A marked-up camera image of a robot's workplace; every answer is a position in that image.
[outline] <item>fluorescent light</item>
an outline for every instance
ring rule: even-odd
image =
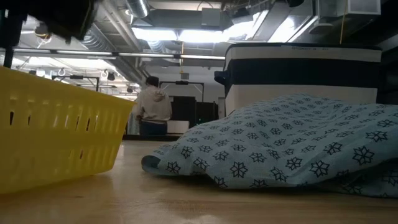
[[[231,37],[240,37],[242,35],[247,34],[250,32],[254,24],[254,21],[249,21],[249,22],[240,22],[238,24],[235,24],[231,26],[230,28],[224,30],[223,35],[225,35],[226,38],[231,38]]]
[[[222,31],[183,30],[179,40],[189,43],[220,43],[228,40]]]
[[[207,55],[181,55],[183,59],[208,59],[208,60],[225,60],[224,56],[207,56]]]
[[[157,40],[177,40],[174,30],[170,29],[140,29],[132,28],[132,31],[138,39],[146,41]]]
[[[77,54],[77,55],[112,55],[112,52],[92,52],[88,50],[57,50],[59,54]]]
[[[126,100],[135,100],[137,99],[136,95],[113,95],[116,96],[118,98],[122,98],[122,99],[126,99]]]
[[[310,22],[308,22],[303,28],[301,28],[292,38],[288,40],[288,43],[293,42],[295,39],[300,37],[315,21],[318,20],[318,16],[314,16]]]
[[[119,53],[119,55],[127,57],[174,58],[172,54]]]
[[[50,50],[44,50],[44,49],[14,49],[14,52],[18,52],[18,53],[50,53]]]
[[[96,88],[96,85],[80,85],[80,84],[77,84],[77,85],[80,86],[80,87]],[[116,88],[116,86],[114,86],[114,85],[99,85],[98,87],[100,87],[100,88]]]
[[[268,40],[268,43],[276,43],[276,42],[286,42],[289,38],[294,34],[294,21],[289,16],[285,19],[285,21],[278,27],[278,29],[274,32],[272,37]]]
[[[256,17],[256,19],[254,18],[255,15],[253,15],[253,20],[255,20],[254,25],[252,27],[252,29],[247,33],[246,35],[246,40],[251,39],[254,37],[254,35],[257,33],[257,31],[259,30],[262,22],[264,22],[264,19],[266,18],[266,16],[268,15],[268,10],[264,10],[260,13],[260,15],[258,17]]]

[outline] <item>jeans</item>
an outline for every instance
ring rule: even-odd
[[[139,125],[139,134],[141,136],[165,136],[167,134],[167,124],[154,124],[143,121]]]

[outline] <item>ceiling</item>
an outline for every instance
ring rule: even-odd
[[[342,12],[338,6],[345,0],[320,0],[321,4],[319,5],[317,4],[318,1],[304,0],[303,4],[293,8],[289,7],[286,2],[285,0],[213,0],[209,2],[149,0],[149,15],[143,19],[132,19],[127,10],[125,0],[105,0],[98,8],[93,27],[87,36],[95,37],[95,41],[100,42],[101,45],[88,45],[75,39],[66,44],[63,39],[56,36],[51,37],[51,41],[43,41],[34,34],[34,29],[39,23],[35,19],[29,18],[22,28],[19,47],[113,52],[140,51],[170,54],[180,54],[183,51],[184,54],[190,55],[224,56],[227,48],[236,42],[305,42],[323,44],[337,44],[339,42],[344,11]],[[387,4],[396,5],[396,3],[392,2],[396,1],[381,1],[382,8]],[[244,7],[246,8],[245,13],[248,13],[248,15],[240,14],[238,18],[245,19],[246,23],[244,26],[239,26],[239,24],[242,25],[243,23],[236,22],[236,18],[233,17],[235,17],[234,14],[238,9]],[[202,17],[208,11],[210,11],[209,16]],[[345,19],[343,40],[347,42],[362,42],[366,39],[366,36],[355,37],[355,35],[382,16],[349,12],[349,16]],[[314,29],[314,27],[319,28],[320,25],[321,28],[324,26],[327,29]],[[196,38],[196,41],[185,41],[182,49],[180,42],[168,39],[163,33],[150,36],[151,40],[159,39],[156,44],[160,44],[161,48],[158,51],[154,48],[153,43],[151,44],[148,39],[146,40],[146,38],[137,33],[137,29],[166,30],[175,35],[175,40],[183,39],[186,30],[198,29],[212,30],[212,32],[222,34],[223,38],[224,35],[228,35],[228,37],[227,39],[222,39],[222,41],[216,41],[212,39],[215,36],[211,36],[209,41],[197,42],[197,40],[206,40],[205,34],[198,34],[191,37]],[[373,43],[368,40],[367,44],[376,45],[390,39],[388,44],[389,48],[391,48],[391,41],[396,40],[393,36],[385,36],[383,40]],[[66,75],[102,76],[102,84],[115,84],[115,88],[107,87],[101,90],[103,92],[111,92],[111,94],[125,94],[127,85],[132,83],[142,84],[148,75],[158,76],[162,81],[174,82],[180,80],[181,61],[177,59],[60,57],[63,56],[54,54],[16,55],[13,64],[16,69],[25,71],[40,70],[40,74],[43,74],[44,71],[47,76],[58,74],[61,70],[66,72]],[[224,62],[216,60],[184,60],[182,65],[183,71],[190,74],[190,82],[217,85],[213,80],[213,74],[214,71],[222,70]],[[115,81],[106,79],[108,72],[116,74]],[[70,80],[70,83],[90,84],[87,80]]]

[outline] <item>black machine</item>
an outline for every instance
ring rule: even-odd
[[[4,66],[11,67],[12,48],[19,43],[27,16],[42,21],[40,32],[56,34],[70,42],[82,40],[96,15],[97,0],[13,0],[0,2],[0,47],[6,49]]]

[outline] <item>hood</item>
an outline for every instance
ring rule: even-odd
[[[154,86],[148,87],[147,91],[148,95],[150,95],[155,102],[162,101],[166,96],[166,93],[163,90]]]

